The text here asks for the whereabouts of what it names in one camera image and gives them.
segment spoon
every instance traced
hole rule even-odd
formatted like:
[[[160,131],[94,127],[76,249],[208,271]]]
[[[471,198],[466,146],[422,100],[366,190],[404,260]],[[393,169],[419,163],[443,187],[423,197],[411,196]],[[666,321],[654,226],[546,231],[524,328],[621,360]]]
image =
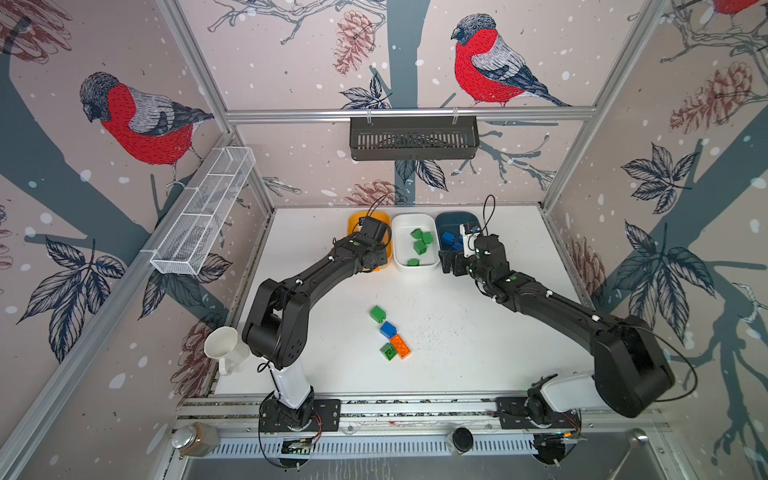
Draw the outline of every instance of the spoon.
[[[641,429],[627,430],[627,443],[629,444],[627,453],[624,454],[624,457],[621,459],[619,464],[616,465],[616,468],[611,471],[611,474],[608,476],[607,480],[616,479],[616,475],[618,475],[619,470],[621,469],[622,465],[624,465],[624,462],[627,461],[627,457],[629,457],[629,454],[632,453],[632,450],[643,447],[648,443],[648,435],[645,435],[645,432],[643,432]]]

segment wire basket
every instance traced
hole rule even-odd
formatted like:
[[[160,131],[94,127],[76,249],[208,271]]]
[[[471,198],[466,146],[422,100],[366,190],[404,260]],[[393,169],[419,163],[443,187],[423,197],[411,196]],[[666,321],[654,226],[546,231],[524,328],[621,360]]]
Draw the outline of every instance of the wire basket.
[[[350,125],[357,161],[471,160],[480,147],[476,117],[352,118]]]
[[[197,275],[256,159],[248,147],[225,147],[150,262],[160,273]]]

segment yellow container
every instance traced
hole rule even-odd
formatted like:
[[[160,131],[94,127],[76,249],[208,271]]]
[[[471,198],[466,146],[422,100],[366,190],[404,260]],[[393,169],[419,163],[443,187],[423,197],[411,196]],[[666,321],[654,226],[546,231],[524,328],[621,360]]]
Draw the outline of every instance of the yellow container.
[[[356,214],[353,214],[349,218],[349,222],[348,222],[347,228],[346,228],[346,234],[347,235],[350,235],[350,234],[352,234],[352,232],[356,232],[356,231],[360,230],[358,222],[365,215],[366,215],[366,212],[358,212]],[[371,217],[377,219],[380,222],[386,223],[390,227],[392,226],[392,222],[389,220],[389,215],[385,214],[384,212],[379,212],[379,211],[373,212],[371,214]],[[386,258],[387,258],[387,265],[389,265],[389,259],[392,258],[392,242],[389,241],[389,234],[388,233],[384,235],[384,243],[387,243],[387,242],[389,242],[389,245],[386,246]]]

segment cup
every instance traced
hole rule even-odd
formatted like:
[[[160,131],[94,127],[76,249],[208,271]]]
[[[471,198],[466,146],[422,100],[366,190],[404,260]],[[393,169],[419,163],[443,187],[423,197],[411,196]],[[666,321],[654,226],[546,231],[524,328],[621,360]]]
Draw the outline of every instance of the cup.
[[[208,358],[219,361],[219,374],[229,375],[251,355],[250,347],[231,326],[221,326],[207,339],[203,351]]]

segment dark gray hanging basket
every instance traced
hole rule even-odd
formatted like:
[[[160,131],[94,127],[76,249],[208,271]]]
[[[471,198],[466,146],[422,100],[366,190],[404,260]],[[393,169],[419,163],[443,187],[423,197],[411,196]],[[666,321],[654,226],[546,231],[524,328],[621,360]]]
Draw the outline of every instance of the dark gray hanging basket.
[[[357,161],[470,160],[480,146],[476,117],[377,117],[371,125],[352,118],[350,124]]]

